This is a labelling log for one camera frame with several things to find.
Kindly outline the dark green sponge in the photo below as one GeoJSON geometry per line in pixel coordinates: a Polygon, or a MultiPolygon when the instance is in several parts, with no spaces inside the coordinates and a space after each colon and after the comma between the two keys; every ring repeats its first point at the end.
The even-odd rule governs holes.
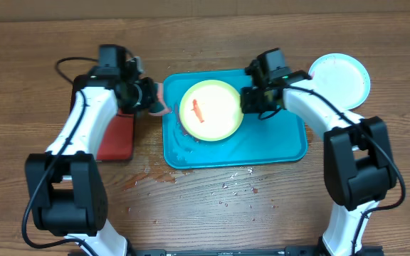
{"type": "Polygon", "coordinates": [[[164,101],[164,86],[162,83],[156,82],[154,84],[156,90],[156,100],[150,106],[148,113],[155,117],[161,117],[171,112],[171,109],[164,101]]]}

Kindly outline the yellow green plate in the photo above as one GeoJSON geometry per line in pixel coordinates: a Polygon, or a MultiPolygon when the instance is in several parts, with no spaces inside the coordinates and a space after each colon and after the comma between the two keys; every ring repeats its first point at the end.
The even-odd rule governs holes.
{"type": "Polygon", "coordinates": [[[193,137],[217,142],[241,126],[244,114],[240,93],[221,80],[204,80],[190,87],[181,99],[179,120],[193,137]]]}

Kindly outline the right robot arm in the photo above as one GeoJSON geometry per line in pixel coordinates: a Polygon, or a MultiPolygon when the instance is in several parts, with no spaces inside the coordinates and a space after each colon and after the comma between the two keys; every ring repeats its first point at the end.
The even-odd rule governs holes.
{"type": "Polygon", "coordinates": [[[353,57],[331,53],[308,71],[292,71],[278,48],[258,55],[244,70],[251,85],[241,91],[241,110],[268,119],[296,114],[323,142],[324,182],[333,207],[315,246],[288,246],[285,255],[382,255],[364,246],[372,213],[383,210],[388,190],[403,184],[391,153],[387,126],[354,113],[367,98],[369,74],[353,57]]]}

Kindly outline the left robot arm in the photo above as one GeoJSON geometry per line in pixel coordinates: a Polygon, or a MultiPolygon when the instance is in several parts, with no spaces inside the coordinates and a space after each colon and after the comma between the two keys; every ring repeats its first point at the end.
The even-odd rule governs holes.
{"type": "Polygon", "coordinates": [[[97,155],[104,134],[119,114],[168,112],[163,87],[143,77],[140,58],[123,46],[99,47],[96,66],[79,75],[75,103],[62,131],[43,154],[25,163],[30,200],[21,234],[32,248],[74,242],[87,255],[134,255],[129,240],[107,219],[105,187],[97,155]]]}

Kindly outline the light blue plate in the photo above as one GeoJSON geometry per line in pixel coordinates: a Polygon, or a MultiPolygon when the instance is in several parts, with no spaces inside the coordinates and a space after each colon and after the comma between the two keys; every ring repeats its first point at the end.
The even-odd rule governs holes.
{"type": "Polygon", "coordinates": [[[319,57],[308,73],[322,96],[346,110],[362,105],[371,90],[370,76],[363,64],[343,53],[319,57]]]}

